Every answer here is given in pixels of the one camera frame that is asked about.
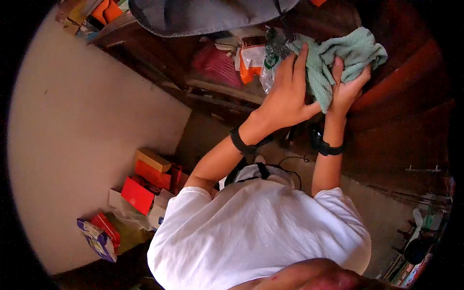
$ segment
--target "white wall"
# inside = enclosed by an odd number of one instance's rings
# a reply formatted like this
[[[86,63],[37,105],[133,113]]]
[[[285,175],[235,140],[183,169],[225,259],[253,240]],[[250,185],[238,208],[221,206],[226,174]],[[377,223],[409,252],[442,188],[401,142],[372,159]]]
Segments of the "white wall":
[[[26,234],[49,273],[98,259],[76,218],[105,207],[140,146],[172,154],[190,109],[95,46],[51,11],[12,98],[8,159]]]

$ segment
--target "white t-shirt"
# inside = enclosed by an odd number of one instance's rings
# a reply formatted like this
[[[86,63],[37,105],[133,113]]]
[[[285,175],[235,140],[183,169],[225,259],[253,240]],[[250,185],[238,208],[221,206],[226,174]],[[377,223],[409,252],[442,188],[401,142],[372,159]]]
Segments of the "white t-shirt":
[[[232,183],[213,200],[202,188],[182,189],[147,257],[166,290],[226,290],[311,258],[362,274],[370,255],[369,233],[340,188],[312,198],[272,175]]]

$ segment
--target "hand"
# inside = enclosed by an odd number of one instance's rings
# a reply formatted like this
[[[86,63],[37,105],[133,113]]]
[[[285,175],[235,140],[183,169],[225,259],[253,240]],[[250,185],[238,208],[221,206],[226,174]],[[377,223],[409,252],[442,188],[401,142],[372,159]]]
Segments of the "hand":
[[[351,105],[362,95],[362,87],[371,78],[371,65],[366,66],[356,79],[347,83],[342,83],[342,72],[343,59],[335,57],[332,68],[335,85],[332,86],[333,99],[327,115],[344,119]]]
[[[307,56],[308,45],[303,44],[296,61],[296,55],[292,53],[279,65],[271,91],[255,111],[271,133],[308,120],[321,111],[319,103],[304,103]]]

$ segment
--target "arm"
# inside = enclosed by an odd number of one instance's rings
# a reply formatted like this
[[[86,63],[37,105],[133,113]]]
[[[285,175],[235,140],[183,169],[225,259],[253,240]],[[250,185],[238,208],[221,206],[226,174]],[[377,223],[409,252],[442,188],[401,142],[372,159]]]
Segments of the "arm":
[[[272,132],[301,123],[321,111],[319,103],[304,103],[307,55],[308,46],[304,44],[296,61],[296,55],[291,54],[279,65],[271,92],[238,129],[246,145],[256,145]],[[211,194],[214,184],[226,177],[242,157],[230,136],[226,137],[198,162],[185,186],[201,187]]]
[[[346,114],[354,101],[361,95],[364,84],[370,79],[371,67],[368,65],[355,80],[346,84],[341,82],[342,72],[343,60],[336,57],[332,69],[335,80],[335,85],[332,87],[333,99],[325,116],[324,135],[322,137],[331,147],[338,147],[343,144]],[[321,190],[340,186],[341,167],[342,154],[324,156],[319,153],[317,155],[311,186],[312,197],[315,197]]]

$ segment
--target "concrete floor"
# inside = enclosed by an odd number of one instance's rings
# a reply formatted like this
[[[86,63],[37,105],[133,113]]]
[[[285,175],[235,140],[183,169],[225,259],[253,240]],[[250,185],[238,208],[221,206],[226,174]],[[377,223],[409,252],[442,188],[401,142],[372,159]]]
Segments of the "concrete floor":
[[[202,156],[225,138],[229,130],[213,118],[192,113],[176,151],[186,170],[193,170]],[[278,164],[287,156],[297,156],[279,148],[274,142],[263,146],[259,152],[269,164]],[[310,190],[314,162],[290,158],[282,163],[282,167],[298,172],[302,179],[302,190]],[[298,187],[297,177],[294,177],[294,180]],[[371,234],[372,256],[364,275],[375,278],[396,256],[391,246],[402,246],[404,240],[396,230],[402,228],[408,219],[412,219],[412,207],[398,203],[345,176],[342,177],[341,188],[353,200]]]

